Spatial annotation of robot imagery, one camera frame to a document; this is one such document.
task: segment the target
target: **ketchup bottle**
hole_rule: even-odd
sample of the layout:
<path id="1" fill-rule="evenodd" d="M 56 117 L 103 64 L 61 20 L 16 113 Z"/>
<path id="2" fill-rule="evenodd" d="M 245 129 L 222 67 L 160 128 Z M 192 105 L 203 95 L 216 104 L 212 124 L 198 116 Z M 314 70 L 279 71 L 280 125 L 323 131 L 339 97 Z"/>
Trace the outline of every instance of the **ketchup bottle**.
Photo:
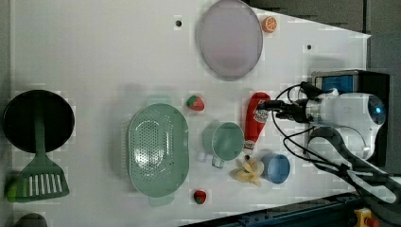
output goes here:
<path id="1" fill-rule="evenodd" d="M 245 122 L 244 152 L 246 154 L 253 153 L 254 145 L 259 138 L 259 134 L 263 130 L 263 127 L 265 127 L 266 121 L 268 120 L 269 112 L 264 110 L 256 110 L 257 105 L 260 102 L 268 100 L 270 100 L 270 96 L 268 96 L 266 93 L 255 93 L 251 97 Z"/>

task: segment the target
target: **white tabletop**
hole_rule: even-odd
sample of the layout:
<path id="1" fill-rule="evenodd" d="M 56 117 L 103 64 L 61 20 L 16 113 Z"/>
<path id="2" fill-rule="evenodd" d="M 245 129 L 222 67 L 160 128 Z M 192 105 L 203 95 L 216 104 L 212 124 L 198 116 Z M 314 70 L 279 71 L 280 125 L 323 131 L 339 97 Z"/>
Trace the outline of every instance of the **white tabletop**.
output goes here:
<path id="1" fill-rule="evenodd" d="M 49 226 L 178 226 L 353 190 L 289 154 L 271 121 L 255 157 L 271 151 L 288 156 L 291 174 L 280 185 L 262 180 L 258 188 L 230 177 L 243 154 L 223 169 L 212 167 L 201 133 L 213 120 L 243 127 L 249 98 L 257 91 L 275 97 L 315 70 L 365 69 L 369 36 L 255 9 L 260 20 L 272 15 L 279 27 L 264 34 L 261 59 L 249 75 L 223 81 L 202 61 L 195 43 L 197 21 L 214 2 L 11 0 L 12 97 L 31 89 L 53 91 L 76 115 L 73 136 L 49 153 L 64 169 L 70 195 L 16 203 L 16 218 L 36 212 Z M 181 28 L 175 27 L 178 19 Z M 172 97 L 190 137 L 188 176 L 174 202 L 160 207 L 151 207 L 134 189 L 125 165 L 128 123 L 155 94 Z M 204 112 L 190 113 L 184 106 L 192 94 L 204 98 Z M 287 133 L 305 127 L 279 124 Z M 32 158 L 17 148 L 12 152 L 16 169 Z M 204 205 L 191 199 L 198 188 L 207 192 Z"/>

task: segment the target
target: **red strawberry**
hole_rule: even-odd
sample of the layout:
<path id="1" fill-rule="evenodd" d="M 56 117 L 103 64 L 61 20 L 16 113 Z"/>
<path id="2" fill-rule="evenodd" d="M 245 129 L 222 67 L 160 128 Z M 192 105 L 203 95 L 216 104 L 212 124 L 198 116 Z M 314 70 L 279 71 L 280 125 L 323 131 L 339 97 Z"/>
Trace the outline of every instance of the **red strawberry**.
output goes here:
<path id="1" fill-rule="evenodd" d="M 204 204 L 206 201 L 206 192 L 197 190 L 194 193 L 194 200 L 197 204 Z"/>
<path id="2" fill-rule="evenodd" d="M 188 98 L 186 105 L 193 111 L 203 111 L 204 109 L 204 103 L 198 96 L 191 96 Z"/>

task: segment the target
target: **small blue bowl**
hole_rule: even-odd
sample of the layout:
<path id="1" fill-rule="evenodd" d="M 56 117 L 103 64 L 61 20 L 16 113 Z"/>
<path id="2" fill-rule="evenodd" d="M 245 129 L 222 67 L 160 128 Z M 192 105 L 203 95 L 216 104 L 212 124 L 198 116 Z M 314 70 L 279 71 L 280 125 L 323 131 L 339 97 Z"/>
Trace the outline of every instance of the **small blue bowl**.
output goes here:
<path id="1" fill-rule="evenodd" d="M 289 175 L 289 160 L 282 154 L 270 153 L 262 158 L 265 165 L 262 177 L 272 183 L 283 183 Z"/>

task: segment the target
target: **spatula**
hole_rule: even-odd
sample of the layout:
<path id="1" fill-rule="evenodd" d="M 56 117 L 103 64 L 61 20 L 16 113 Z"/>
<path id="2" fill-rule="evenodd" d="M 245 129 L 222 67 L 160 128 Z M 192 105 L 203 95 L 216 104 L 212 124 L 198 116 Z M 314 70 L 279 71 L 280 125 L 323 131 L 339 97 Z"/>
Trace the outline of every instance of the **spatula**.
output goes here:
<path id="1" fill-rule="evenodd" d="M 18 177 L 15 201 L 41 201 L 69 194 L 67 181 L 61 167 L 51 161 L 44 147 L 44 106 L 35 103 L 34 116 L 35 147 L 34 159 Z"/>

